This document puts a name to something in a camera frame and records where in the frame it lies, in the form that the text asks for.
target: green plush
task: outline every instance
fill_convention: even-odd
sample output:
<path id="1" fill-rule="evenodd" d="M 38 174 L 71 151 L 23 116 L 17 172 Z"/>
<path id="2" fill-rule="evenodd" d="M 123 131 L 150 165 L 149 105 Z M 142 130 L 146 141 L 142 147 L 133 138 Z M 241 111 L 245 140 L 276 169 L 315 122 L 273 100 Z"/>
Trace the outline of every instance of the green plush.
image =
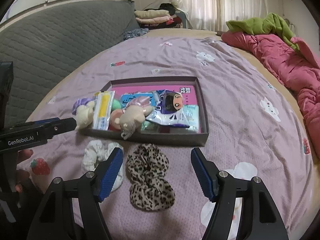
<path id="1" fill-rule="evenodd" d="M 113 99 L 113 102 L 112 102 L 112 107 L 111 107 L 111 111 L 114 111 L 116 109 L 121 109 L 121 103 L 119 100 L 117 99 Z"/>

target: metal bolt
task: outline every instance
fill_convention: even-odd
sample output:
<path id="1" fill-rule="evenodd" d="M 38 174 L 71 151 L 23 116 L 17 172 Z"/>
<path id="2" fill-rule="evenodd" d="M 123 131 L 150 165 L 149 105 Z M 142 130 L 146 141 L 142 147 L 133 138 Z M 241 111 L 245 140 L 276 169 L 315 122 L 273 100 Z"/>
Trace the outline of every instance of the metal bolt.
<path id="1" fill-rule="evenodd" d="M 223 178 L 225 178 L 226 176 L 228 176 L 228 173 L 226 171 L 220 171 L 219 175 Z"/>
<path id="2" fill-rule="evenodd" d="M 261 179 L 259 177 L 253 177 L 253 181 L 255 183 L 260 183 L 261 182 Z"/>
<path id="3" fill-rule="evenodd" d="M 54 184 L 59 184 L 61 182 L 61 178 L 60 177 L 56 177 L 53 179 L 53 183 Z"/>
<path id="4" fill-rule="evenodd" d="M 86 176 L 87 178 L 92 178 L 92 177 L 94 176 L 94 172 L 93 172 L 93 171 L 88 171 L 88 172 L 85 174 L 85 176 Z"/>

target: human hand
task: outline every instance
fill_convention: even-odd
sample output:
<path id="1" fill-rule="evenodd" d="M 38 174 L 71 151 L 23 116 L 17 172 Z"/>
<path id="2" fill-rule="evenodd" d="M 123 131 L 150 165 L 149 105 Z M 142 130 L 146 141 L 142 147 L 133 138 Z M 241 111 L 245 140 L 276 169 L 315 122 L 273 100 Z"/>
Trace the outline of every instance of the human hand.
<path id="1" fill-rule="evenodd" d="M 25 149 L 18 152 L 18 163 L 23 162 L 27 159 L 29 159 L 33 155 L 33 150 Z M 22 192 L 22 185 L 20 184 L 21 181 L 24 181 L 25 179 L 28 179 L 30 176 L 29 172 L 25 170 L 17 170 L 16 173 L 16 191 L 18 193 Z"/>

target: white sheer curtain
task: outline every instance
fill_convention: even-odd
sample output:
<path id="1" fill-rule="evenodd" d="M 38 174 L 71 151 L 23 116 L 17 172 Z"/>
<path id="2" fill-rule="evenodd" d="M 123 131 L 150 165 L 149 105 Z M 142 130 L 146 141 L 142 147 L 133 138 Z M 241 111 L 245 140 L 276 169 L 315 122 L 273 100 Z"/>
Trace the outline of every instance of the white sheer curtain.
<path id="1" fill-rule="evenodd" d="M 172 0 L 193 29 L 227 31 L 226 21 L 265 17 L 267 0 Z"/>

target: strawberry print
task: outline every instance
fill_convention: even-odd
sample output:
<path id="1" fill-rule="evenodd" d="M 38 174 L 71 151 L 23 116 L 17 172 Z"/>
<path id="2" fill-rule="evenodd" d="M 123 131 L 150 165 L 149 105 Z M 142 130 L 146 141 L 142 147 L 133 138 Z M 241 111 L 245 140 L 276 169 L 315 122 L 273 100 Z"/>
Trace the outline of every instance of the strawberry print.
<path id="1" fill-rule="evenodd" d="M 303 139 L 303 152 L 305 155 L 310 154 L 310 147 L 306 138 Z"/>
<path id="2" fill-rule="evenodd" d="M 32 172 L 35 175 L 49 175 L 50 167 L 47 162 L 42 158 L 37 158 L 30 163 Z"/>
<path id="3" fill-rule="evenodd" d="M 111 63 L 110 64 L 110 67 L 118 67 L 118 66 L 121 66 L 125 63 L 125 61 L 119 61 L 119 62 L 116 62 L 116 63 Z"/>

